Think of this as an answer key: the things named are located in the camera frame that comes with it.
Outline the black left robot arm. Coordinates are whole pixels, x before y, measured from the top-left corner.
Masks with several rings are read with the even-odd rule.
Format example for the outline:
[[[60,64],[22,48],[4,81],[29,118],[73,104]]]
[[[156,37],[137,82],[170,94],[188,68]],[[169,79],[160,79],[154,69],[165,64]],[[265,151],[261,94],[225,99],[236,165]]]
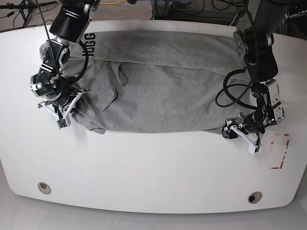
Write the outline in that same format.
[[[252,110],[249,115],[239,113],[227,118],[222,128],[222,136],[227,139],[242,137],[249,143],[253,153],[262,148],[261,139],[265,129],[280,124],[284,109],[279,97],[279,87],[275,80],[278,74],[273,54],[273,33],[282,22],[290,5],[290,0],[244,0],[243,12],[238,17],[233,38],[242,69],[233,70],[226,75],[220,93],[225,93],[231,103]],[[237,74],[246,73],[250,81],[244,91],[234,97],[229,88],[229,79]]]

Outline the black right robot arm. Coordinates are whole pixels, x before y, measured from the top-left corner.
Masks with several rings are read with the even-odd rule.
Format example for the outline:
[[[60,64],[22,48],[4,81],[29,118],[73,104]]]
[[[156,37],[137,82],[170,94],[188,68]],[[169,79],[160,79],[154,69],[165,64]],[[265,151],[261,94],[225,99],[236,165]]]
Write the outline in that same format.
[[[61,0],[61,8],[50,29],[48,38],[42,50],[42,64],[39,72],[31,77],[31,91],[46,101],[40,107],[53,113],[59,123],[65,123],[67,116],[85,91],[74,87],[84,75],[89,62],[89,54],[82,35],[92,21],[100,1],[98,0]],[[70,58],[70,43],[79,44],[85,53],[85,61],[81,72],[76,77],[62,76],[64,64]]]

